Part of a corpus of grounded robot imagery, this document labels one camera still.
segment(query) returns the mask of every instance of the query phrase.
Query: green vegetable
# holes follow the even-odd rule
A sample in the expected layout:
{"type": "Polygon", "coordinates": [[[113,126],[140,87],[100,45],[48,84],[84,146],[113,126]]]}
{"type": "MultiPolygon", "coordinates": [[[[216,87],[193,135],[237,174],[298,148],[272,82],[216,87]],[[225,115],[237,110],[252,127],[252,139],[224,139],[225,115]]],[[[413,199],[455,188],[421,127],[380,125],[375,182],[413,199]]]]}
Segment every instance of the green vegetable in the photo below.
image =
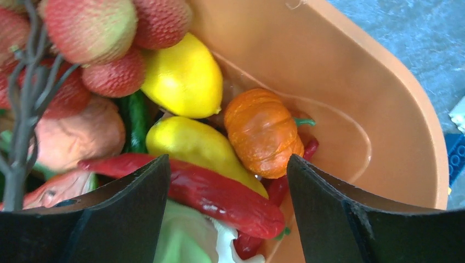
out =
{"type": "Polygon", "coordinates": [[[217,235],[199,211],[168,199],[154,263],[218,262],[217,235]]]}
{"type": "Polygon", "coordinates": [[[92,192],[95,189],[99,188],[99,178],[97,177],[96,173],[92,173],[90,176],[91,177],[90,177],[90,183],[89,183],[89,192],[92,192]]]}
{"type": "Polygon", "coordinates": [[[142,91],[116,99],[120,108],[120,115],[126,127],[126,144],[123,153],[147,153],[145,137],[149,132],[148,108],[145,104],[145,95],[142,91]]]}

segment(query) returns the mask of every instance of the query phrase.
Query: red chili pepper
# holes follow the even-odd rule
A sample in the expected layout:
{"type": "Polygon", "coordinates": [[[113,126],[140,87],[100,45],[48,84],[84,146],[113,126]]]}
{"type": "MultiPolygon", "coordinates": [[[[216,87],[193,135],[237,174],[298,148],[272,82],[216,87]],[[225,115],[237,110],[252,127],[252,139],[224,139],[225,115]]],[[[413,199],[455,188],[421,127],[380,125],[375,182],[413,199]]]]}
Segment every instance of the red chili pepper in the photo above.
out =
{"type": "MultiPolygon", "coordinates": [[[[303,158],[309,161],[315,154],[318,146],[319,143],[316,139],[312,139],[311,141],[309,141],[308,144],[305,146],[303,158]]],[[[271,201],[273,204],[277,206],[280,206],[289,191],[287,175],[278,179],[263,178],[262,183],[265,186],[265,189],[268,193],[269,201],[271,201]]],[[[257,254],[258,249],[262,246],[264,239],[251,237],[250,235],[241,231],[238,232],[239,234],[237,236],[237,239],[233,241],[234,247],[236,248],[239,257],[242,260],[247,260],[257,254]]]]}
{"type": "MultiPolygon", "coordinates": [[[[121,178],[153,160],[144,153],[124,153],[107,159],[83,160],[81,169],[121,178]]],[[[221,220],[253,237],[274,238],[285,228],[279,206],[243,184],[191,163],[169,160],[168,197],[221,220]]]]}

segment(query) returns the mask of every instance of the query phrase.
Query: gray floor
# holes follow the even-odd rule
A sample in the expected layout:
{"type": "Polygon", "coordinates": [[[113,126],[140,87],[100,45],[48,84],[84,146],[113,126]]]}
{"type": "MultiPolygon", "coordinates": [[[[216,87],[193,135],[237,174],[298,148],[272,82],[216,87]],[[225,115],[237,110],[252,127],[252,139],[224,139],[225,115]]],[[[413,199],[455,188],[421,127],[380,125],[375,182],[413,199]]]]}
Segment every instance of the gray floor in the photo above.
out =
{"type": "MultiPolygon", "coordinates": [[[[465,96],[465,0],[328,1],[410,69],[444,133],[459,133],[447,114],[465,96]]],[[[465,174],[452,190],[449,208],[465,207],[465,174]]]]}

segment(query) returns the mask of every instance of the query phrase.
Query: artificial vegetable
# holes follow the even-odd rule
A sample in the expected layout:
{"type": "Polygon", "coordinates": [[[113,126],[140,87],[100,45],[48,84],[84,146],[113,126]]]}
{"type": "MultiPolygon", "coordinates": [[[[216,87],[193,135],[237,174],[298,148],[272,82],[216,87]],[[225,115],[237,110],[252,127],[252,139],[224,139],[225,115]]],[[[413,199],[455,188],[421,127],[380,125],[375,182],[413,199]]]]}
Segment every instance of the artificial vegetable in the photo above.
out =
{"type": "Polygon", "coordinates": [[[77,115],[41,119],[35,132],[40,145],[37,161],[58,173],[74,169],[80,159],[120,154],[126,136],[118,107],[98,96],[77,115]]]}
{"type": "Polygon", "coordinates": [[[228,138],[239,159],[250,171],[270,179],[286,174],[293,153],[302,156],[297,125],[303,123],[315,124],[292,118],[281,99],[262,88],[239,94],[224,113],[228,138]]]}
{"type": "Polygon", "coordinates": [[[237,231],[197,210],[166,201],[154,263],[264,263],[262,255],[243,261],[233,239],[237,231]]]}
{"type": "Polygon", "coordinates": [[[23,209],[53,207],[61,201],[95,190],[98,187],[97,176],[89,171],[75,169],[56,175],[38,189],[24,196],[23,209]]]}
{"type": "MultiPolygon", "coordinates": [[[[153,159],[142,153],[124,153],[106,159],[82,160],[78,166],[118,179],[153,159]]],[[[253,237],[274,238],[284,230],[285,219],[279,207],[243,184],[188,162],[172,158],[169,162],[169,198],[253,237]]]]}
{"type": "Polygon", "coordinates": [[[143,54],[148,74],[140,89],[150,100],[187,118],[207,118],[220,112],[221,69],[196,36],[187,33],[173,47],[144,50],[143,54]]]}
{"type": "Polygon", "coordinates": [[[144,93],[138,90],[129,96],[116,99],[116,104],[126,127],[126,143],[122,152],[147,153],[145,137],[150,127],[144,93]]]}
{"type": "MultiPolygon", "coordinates": [[[[303,158],[310,160],[318,148],[318,141],[312,139],[305,146],[303,158]]],[[[269,201],[280,206],[289,191],[287,176],[278,179],[262,179],[262,183],[269,195],[269,201]]],[[[237,239],[234,240],[234,247],[240,258],[246,260],[257,254],[258,249],[262,246],[264,239],[251,237],[246,233],[239,232],[237,239]]]]}
{"type": "Polygon", "coordinates": [[[237,159],[228,139],[211,126],[181,116],[161,119],[150,128],[146,145],[151,155],[169,154],[215,171],[268,197],[260,181],[237,159]]]}

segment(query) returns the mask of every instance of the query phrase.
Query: orange pumpkin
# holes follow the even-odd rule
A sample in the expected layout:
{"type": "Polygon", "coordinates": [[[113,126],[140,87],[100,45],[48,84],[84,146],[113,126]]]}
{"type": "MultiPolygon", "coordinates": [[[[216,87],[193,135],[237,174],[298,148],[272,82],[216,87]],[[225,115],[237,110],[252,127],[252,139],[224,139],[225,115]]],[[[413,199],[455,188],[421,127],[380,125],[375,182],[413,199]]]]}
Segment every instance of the orange pumpkin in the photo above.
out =
{"type": "Polygon", "coordinates": [[[225,109],[224,125],[242,164],[264,178],[284,176],[290,156],[304,152],[296,120],[281,99],[266,89],[235,97],[225,109]]]}

